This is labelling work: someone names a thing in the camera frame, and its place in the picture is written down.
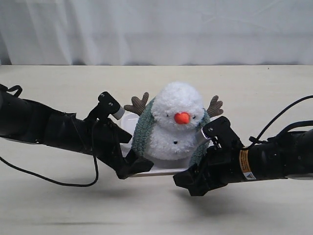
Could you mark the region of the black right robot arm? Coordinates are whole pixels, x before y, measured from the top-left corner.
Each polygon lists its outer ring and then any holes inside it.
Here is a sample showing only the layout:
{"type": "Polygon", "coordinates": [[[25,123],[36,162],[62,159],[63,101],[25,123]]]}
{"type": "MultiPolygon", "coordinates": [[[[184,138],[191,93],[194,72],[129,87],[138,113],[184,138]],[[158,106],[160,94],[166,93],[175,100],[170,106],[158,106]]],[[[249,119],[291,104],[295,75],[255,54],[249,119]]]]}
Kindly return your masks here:
{"type": "Polygon", "coordinates": [[[212,141],[213,145],[199,162],[176,173],[174,183],[191,196],[204,196],[232,183],[312,180],[313,131],[296,131],[312,125],[312,120],[294,122],[265,141],[250,137],[251,145],[244,146],[229,119],[221,116],[198,131],[198,144],[212,141]]]}

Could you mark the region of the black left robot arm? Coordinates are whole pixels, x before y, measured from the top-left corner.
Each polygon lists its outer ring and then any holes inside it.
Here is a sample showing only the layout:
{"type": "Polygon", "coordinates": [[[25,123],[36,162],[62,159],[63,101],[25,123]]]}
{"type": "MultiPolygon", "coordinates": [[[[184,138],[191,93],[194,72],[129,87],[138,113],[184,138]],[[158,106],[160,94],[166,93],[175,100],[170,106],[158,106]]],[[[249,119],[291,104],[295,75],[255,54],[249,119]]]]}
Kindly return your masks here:
{"type": "Polygon", "coordinates": [[[120,145],[129,143],[132,135],[110,119],[109,116],[121,119],[125,111],[108,92],[99,95],[97,105],[85,119],[20,98],[21,93],[19,85],[0,87],[1,138],[93,156],[112,168],[120,179],[152,169],[153,162],[133,150],[123,156],[120,145]]]}

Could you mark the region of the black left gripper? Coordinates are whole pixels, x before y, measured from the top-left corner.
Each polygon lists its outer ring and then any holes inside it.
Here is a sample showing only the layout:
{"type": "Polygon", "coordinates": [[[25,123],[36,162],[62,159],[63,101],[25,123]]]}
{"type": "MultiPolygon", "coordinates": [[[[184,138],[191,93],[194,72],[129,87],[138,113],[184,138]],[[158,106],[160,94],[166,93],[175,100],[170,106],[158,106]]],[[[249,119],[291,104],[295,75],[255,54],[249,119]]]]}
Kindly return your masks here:
{"type": "Polygon", "coordinates": [[[122,156],[120,144],[129,143],[133,137],[109,117],[103,119],[77,119],[73,115],[75,141],[73,151],[95,155],[100,161],[116,171],[119,179],[149,172],[154,163],[130,150],[122,156]]]}

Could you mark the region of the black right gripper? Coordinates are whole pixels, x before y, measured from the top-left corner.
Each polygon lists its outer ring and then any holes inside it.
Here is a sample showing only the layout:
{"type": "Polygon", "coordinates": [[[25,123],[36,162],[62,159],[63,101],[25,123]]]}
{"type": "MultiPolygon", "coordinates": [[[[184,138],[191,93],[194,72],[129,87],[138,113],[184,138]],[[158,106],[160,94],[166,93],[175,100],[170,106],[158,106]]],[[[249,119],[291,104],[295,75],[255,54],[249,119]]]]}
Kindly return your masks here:
{"type": "Polygon", "coordinates": [[[204,196],[210,190],[241,181],[238,148],[210,147],[200,165],[192,166],[173,176],[176,186],[188,188],[191,196],[204,196]]]}

